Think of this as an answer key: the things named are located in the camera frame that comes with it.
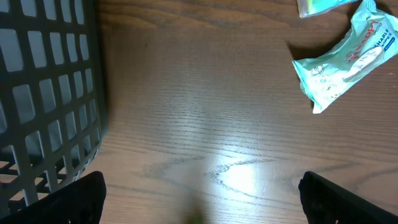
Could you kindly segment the teal white tissue packet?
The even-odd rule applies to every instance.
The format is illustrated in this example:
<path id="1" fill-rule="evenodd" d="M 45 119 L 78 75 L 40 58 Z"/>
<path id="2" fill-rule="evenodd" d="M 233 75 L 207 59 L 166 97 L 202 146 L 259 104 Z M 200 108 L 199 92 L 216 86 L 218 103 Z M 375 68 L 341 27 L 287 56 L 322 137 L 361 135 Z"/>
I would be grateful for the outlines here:
<path id="1" fill-rule="evenodd" d="M 363 0 L 351 29 L 331 50 L 317 58 L 294 60 L 300 88 L 319 114 L 355 83 L 397 55 L 397 18 Z"/>

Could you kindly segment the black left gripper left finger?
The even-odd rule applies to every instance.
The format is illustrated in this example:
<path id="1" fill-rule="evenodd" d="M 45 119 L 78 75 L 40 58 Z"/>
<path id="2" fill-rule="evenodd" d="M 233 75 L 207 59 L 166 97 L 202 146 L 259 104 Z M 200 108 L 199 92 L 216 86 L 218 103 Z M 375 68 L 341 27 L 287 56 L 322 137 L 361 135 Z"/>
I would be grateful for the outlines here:
<path id="1" fill-rule="evenodd" d="M 1 224 L 98 224 L 106 185 L 103 173 L 94 171 L 32 205 L 1 219 Z"/>

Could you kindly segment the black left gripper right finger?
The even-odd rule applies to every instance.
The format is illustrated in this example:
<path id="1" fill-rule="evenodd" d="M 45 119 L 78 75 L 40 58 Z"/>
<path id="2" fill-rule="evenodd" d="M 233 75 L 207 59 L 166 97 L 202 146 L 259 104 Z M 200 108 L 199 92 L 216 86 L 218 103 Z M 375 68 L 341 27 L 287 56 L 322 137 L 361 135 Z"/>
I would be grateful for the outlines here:
<path id="1" fill-rule="evenodd" d="M 307 171 L 299 182 L 303 212 L 311 224 L 396 224 L 392 214 L 324 177 Z"/>

